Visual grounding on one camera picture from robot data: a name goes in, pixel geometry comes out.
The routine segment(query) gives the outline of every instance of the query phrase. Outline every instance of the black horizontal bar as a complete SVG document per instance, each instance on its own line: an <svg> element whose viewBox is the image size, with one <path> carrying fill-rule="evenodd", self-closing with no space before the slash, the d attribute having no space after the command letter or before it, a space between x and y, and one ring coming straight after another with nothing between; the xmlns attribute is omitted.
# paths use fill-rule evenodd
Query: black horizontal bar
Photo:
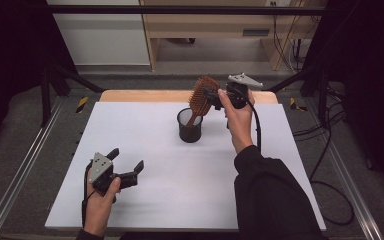
<svg viewBox="0 0 384 240"><path fill-rule="evenodd" d="M35 12L70 14L211 14L211 15L337 15L344 10L324 7L28 5Z"/></svg>

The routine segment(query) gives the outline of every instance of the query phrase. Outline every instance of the white wall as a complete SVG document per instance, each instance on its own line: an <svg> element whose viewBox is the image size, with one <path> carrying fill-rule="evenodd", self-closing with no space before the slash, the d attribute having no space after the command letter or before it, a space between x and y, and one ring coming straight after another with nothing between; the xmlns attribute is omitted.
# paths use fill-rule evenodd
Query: white wall
<svg viewBox="0 0 384 240"><path fill-rule="evenodd" d="M138 0L47 0L48 4L139 5ZM150 65L141 15L54 14L76 65Z"/></svg>

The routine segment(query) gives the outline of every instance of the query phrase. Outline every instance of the hairbrush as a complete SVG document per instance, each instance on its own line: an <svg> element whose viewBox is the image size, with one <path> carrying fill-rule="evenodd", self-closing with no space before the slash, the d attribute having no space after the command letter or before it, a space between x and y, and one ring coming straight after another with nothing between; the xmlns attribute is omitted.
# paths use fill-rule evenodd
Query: hairbrush
<svg viewBox="0 0 384 240"><path fill-rule="evenodd" d="M218 82L208 76L203 76L198 79L193 89L192 95L189 98L189 107L192 110L192 117L186 124L187 127L193 126L195 119L198 116L205 116L211 108L211 103L204 94L206 92L217 93L220 88Z"/></svg>

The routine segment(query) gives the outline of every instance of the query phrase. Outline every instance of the person's left hand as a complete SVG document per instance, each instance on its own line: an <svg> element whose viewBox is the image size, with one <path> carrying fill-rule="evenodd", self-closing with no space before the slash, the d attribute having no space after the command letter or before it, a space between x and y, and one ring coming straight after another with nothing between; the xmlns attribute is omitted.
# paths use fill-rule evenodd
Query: person's left hand
<svg viewBox="0 0 384 240"><path fill-rule="evenodd" d="M87 184L87 196L89 197L86 207L86 220L83 230L98 237L103 237L107 229L108 218L110 217L113 199L116 193L120 192L121 179L116 177L105 194L101 196L94 192L92 184Z"/></svg>

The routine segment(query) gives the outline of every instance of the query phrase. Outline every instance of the brush bristles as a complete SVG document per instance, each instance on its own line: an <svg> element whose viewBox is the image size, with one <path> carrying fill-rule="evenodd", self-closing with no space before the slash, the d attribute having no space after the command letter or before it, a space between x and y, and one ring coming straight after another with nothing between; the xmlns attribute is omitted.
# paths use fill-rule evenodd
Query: brush bristles
<svg viewBox="0 0 384 240"><path fill-rule="evenodd" d="M220 85L216 80L208 76L199 78L189 98L189 106L192 112L197 116L205 116L211 108L211 103L207 101L204 95L204 89L216 93L219 88Z"/></svg>

